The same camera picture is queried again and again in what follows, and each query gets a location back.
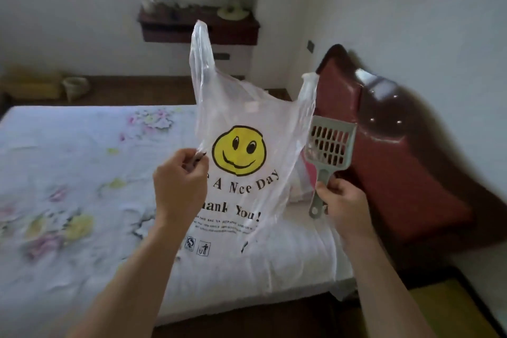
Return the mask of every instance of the cat litter scoop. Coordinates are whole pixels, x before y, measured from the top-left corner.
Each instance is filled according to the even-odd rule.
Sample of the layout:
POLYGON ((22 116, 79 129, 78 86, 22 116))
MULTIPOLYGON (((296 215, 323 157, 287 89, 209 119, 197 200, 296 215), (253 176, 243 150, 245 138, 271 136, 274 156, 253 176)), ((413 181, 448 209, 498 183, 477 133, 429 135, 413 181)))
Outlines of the cat litter scoop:
MULTIPOLYGON (((334 172, 350 167, 357 125, 314 116, 310 129, 305 158, 317 169, 317 181, 327 185, 334 172)), ((323 206, 324 202, 317 192, 314 192, 310 217, 319 219, 323 206)))

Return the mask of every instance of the white bedsheet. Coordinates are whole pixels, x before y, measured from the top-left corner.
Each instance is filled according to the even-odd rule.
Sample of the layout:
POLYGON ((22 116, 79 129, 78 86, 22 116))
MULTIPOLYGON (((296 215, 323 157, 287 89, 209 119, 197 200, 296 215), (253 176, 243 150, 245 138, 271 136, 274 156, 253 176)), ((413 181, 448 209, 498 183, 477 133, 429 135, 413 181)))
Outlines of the white bedsheet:
MULTIPOLYGON (((59 335, 82 315, 140 242, 133 232, 149 225, 141 219, 155 209, 154 168, 174 150, 197 145, 194 121, 195 106, 15 107, 6 114, 0 336, 59 335), (152 113, 163 118, 160 126, 150 125, 159 120, 152 113), (29 258, 35 237, 29 241, 27 230, 39 214, 46 231, 50 221, 58 228, 79 214, 93 217, 93 230, 29 258)), ((177 258, 158 324, 350 289, 352 269, 336 231, 307 212, 307 203, 289 205, 240 258, 177 258)))

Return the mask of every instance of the plastic bag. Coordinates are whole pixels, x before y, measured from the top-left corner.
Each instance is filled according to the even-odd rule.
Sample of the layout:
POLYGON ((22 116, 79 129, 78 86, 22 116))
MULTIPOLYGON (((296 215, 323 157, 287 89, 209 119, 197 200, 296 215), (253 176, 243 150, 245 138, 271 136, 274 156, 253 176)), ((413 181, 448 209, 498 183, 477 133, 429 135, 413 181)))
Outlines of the plastic bag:
POLYGON ((190 67, 199 151, 209 156, 210 164, 206 202, 183 251, 232 257, 246 252, 255 231, 275 222, 285 208, 289 175, 306 144, 315 109, 318 75, 303 75, 297 101, 273 98, 215 68, 208 29, 201 21, 192 36, 190 67))

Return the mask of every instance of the plastic bag handle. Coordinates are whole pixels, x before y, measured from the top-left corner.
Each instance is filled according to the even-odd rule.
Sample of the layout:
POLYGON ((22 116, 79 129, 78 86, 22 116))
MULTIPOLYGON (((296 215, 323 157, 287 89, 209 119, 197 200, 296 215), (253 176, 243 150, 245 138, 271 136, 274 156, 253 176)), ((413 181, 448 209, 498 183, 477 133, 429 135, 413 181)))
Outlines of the plastic bag handle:
POLYGON ((201 86, 209 78, 206 78, 207 70, 214 70, 215 59, 213 57, 212 44, 209 41, 208 26, 203 21, 197 21, 192 34, 190 47, 190 71, 194 84, 194 94, 197 103, 201 98, 201 86))

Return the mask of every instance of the wooden headboard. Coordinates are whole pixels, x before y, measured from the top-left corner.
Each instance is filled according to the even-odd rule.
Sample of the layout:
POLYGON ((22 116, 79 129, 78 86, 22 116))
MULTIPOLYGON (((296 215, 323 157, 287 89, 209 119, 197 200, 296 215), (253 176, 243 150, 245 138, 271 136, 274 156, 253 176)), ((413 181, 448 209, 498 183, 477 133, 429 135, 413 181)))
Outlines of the wooden headboard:
POLYGON ((507 239, 507 206, 439 146, 420 101, 355 66, 341 45, 317 73, 315 113, 358 124, 342 176, 367 193, 386 245, 445 254, 507 239))

